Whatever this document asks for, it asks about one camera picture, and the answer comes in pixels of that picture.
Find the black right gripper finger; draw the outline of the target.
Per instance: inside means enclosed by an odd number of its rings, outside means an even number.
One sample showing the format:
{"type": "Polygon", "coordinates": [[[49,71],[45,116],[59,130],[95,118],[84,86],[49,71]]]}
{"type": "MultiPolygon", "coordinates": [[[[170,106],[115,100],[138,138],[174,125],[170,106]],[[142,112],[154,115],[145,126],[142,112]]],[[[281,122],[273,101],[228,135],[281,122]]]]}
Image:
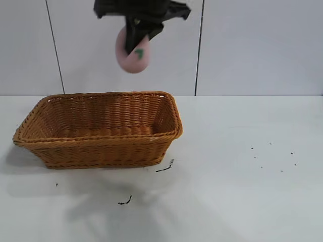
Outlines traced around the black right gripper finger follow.
{"type": "Polygon", "coordinates": [[[130,54],[142,40],[140,32],[140,20],[132,16],[125,17],[126,22],[126,42],[125,51],[130,54]]]}
{"type": "Polygon", "coordinates": [[[159,35],[164,29],[164,24],[148,23],[142,26],[143,37],[147,37],[149,41],[159,35]]]}

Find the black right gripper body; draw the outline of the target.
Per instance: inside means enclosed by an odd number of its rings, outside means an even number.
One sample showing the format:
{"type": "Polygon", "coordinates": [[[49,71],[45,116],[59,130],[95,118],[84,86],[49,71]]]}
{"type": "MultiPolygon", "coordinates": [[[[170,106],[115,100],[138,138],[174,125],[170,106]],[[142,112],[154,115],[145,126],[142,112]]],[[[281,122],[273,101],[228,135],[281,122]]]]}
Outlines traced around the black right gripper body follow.
{"type": "Polygon", "coordinates": [[[173,18],[187,20],[191,9],[185,4],[168,0],[95,0],[93,10],[101,19],[104,16],[124,16],[162,24],[173,18]]]}

